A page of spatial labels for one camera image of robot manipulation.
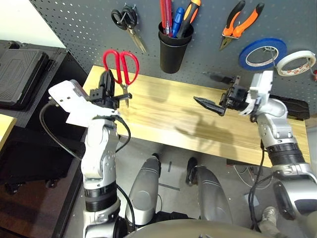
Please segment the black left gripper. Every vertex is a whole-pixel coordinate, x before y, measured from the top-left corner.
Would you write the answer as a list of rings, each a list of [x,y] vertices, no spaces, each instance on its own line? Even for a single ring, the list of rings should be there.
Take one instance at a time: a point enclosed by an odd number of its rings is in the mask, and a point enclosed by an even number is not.
[[[97,89],[91,89],[89,101],[97,106],[116,110],[119,108],[120,101],[132,99],[132,94],[127,93],[115,96],[115,78],[112,71],[105,71],[100,76],[100,86]]]

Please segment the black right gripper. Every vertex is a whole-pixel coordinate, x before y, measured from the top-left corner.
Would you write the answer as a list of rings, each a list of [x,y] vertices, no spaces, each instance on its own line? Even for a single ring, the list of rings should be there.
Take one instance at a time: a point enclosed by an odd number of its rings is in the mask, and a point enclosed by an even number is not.
[[[248,90],[246,87],[239,85],[241,78],[239,75],[229,77],[213,71],[202,72],[202,74],[213,81],[229,84],[230,87],[222,94],[219,102],[220,106],[208,99],[194,96],[193,98],[198,104],[207,110],[217,113],[219,116],[224,116],[226,109],[240,112],[246,109],[249,104],[246,102]]]

